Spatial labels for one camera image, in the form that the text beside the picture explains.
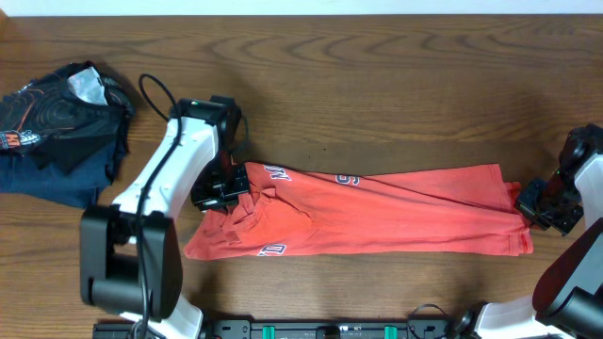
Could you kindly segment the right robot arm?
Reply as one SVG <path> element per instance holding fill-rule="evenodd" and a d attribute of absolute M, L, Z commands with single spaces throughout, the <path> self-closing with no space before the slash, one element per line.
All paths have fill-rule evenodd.
<path fill-rule="evenodd" d="M 543 273 L 531 296 L 484 303 L 448 331 L 450 338 L 599 338 L 602 335 L 602 129 L 572 130 L 548 180 L 534 179 L 515 208 L 531 225 L 584 233 Z"/>

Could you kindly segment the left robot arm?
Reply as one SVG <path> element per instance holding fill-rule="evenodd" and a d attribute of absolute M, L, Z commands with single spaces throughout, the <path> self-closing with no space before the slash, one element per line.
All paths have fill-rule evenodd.
<path fill-rule="evenodd" d="M 109 206 L 81 218 L 80 293 L 84 303 L 121 317 L 98 323 L 95 338 L 205 338 L 204 313 L 182 293 L 175 230 L 186 201 L 223 211 L 250 189 L 232 161 L 242 118 L 236 101 L 182 99 L 138 178 Z"/>

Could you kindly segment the red t-shirt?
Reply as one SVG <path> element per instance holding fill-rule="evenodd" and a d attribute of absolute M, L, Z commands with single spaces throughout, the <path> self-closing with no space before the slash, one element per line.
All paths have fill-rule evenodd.
<path fill-rule="evenodd" d="M 533 251 L 498 165 L 370 176 L 248 163 L 250 190 L 208 211 L 188 259 L 389 251 L 519 256 Z"/>

